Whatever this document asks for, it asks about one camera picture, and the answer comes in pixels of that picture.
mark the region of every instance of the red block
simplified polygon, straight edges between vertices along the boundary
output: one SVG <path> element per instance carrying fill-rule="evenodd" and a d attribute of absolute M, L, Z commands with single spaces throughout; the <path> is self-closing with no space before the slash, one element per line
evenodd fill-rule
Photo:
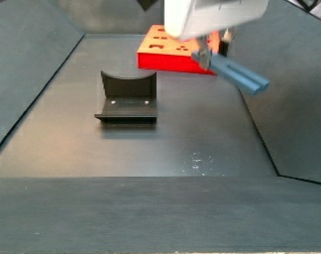
<path fill-rule="evenodd" d="M 215 53 L 219 50 L 219 41 L 219 33 L 212 32 L 208 45 Z M 197 49 L 196 40 L 177 41 L 164 32 L 164 26 L 153 25 L 136 52 L 137 67 L 213 74 L 211 71 L 200 69 L 199 64 L 191 59 L 191 53 Z"/>

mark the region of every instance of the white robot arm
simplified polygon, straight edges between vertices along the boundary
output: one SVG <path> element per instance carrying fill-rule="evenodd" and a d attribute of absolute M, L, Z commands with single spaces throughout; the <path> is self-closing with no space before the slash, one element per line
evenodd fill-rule
<path fill-rule="evenodd" d="M 264 13 L 268 0 L 164 0 L 164 29 L 179 40 L 196 39 L 199 51 L 192 59 L 203 69 L 208 69 L 227 79 L 249 94 L 257 94 L 268 86 L 268 80 L 245 67 L 212 54 L 207 36 L 257 19 Z"/>
<path fill-rule="evenodd" d="M 165 32 L 179 40 L 257 19 L 268 0 L 164 0 Z"/>

